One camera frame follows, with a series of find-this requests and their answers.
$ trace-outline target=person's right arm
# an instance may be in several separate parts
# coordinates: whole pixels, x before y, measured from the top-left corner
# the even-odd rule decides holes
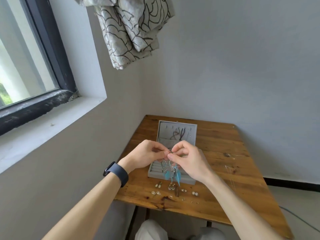
[[[172,148],[172,152],[168,158],[213,193],[241,240],[283,239],[212,170],[203,152],[196,146],[181,141]]]

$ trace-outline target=forearm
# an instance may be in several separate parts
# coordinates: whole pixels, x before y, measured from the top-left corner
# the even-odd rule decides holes
[[[43,239],[92,239],[120,186],[119,178],[109,173]]]
[[[241,240],[282,239],[275,230],[215,173],[210,173],[205,185],[213,193],[228,216]]]

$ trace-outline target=pants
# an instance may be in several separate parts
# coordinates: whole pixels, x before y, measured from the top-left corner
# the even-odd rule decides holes
[[[193,236],[190,240],[225,240],[222,231],[217,228],[202,227],[201,234]],[[135,240],[168,240],[167,232],[154,220],[146,220],[141,224]]]

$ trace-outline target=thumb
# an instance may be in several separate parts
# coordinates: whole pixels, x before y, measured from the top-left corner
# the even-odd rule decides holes
[[[163,158],[165,158],[169,153],[170,153],[169,151],[155,152],[155,153],[153,153],[153,159],[154,159],[154,160],[163,159]]]
[[[168,157],[169,160],[173,161],[174,163],[177,163],[177,164],[179,164],[179,165],[183,164],[183,159],[182,159],[182,157],[179,157],[179,156],[176,155],[176,154],[170,153],[170,154],[168,154],[167,157]]]

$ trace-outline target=wooden tabletop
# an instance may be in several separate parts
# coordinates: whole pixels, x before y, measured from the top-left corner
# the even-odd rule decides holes
[[[143,140],[157,139],[159,120],[197,124],[196,146],[202,149],[212,169],[231,189],[281,236],[292,239],[293,234],[278,203],[270,193],[262,174],[254,164],[234,124],[146,115],[131,137],[120,158],[125,157]],[[150,209],[178,212],[208,221],[231,224],[212,193],[200,182],[181,183],[179,196],[168,190],[170,181],[148,177],[149,166],[132,171],[128,183],[119,190],[115,199]]]

